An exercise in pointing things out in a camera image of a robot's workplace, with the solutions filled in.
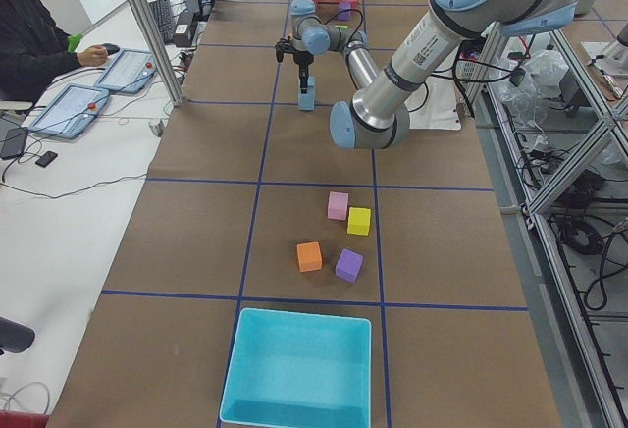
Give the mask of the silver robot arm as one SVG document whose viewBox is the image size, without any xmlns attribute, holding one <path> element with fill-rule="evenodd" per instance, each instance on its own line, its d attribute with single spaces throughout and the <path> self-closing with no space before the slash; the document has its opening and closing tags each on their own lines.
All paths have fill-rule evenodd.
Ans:
<svg viewBox="0 0 628 428">
<path fill-rule="evenodd" d="M 300 90 L 307 94 L 313 86 L 308 67 L 315 56 L 339 52 L 357 90 L 349 101 L 333 106 L 331 137 L 345 149 L 385 149 L 409 131 L 406 99 L 462 41 L 479 37 L 492 23 L 506 37 L 562 28 L 573 20 L 575 7 L 576 0 L 429 0 L 426 14 L 379 68 L 362 31 L 324 24 L 313 1 L 294 0 L 292 34 L 276 43 L 276 57 L 293 57 Z"/>
</svg>

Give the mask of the person's hand on mouse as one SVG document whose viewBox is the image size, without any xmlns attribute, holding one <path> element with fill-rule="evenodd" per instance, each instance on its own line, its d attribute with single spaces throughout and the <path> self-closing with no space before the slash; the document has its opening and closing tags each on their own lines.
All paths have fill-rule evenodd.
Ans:
<svg viewBox="0 0 628 428">
<path fill-rule="evenodd" d="M 79 63 L 84 67 L 99 67 L 108 59 L 108 51 L 102 45 L 94 45 L 77 54 Z"/>
</svg>

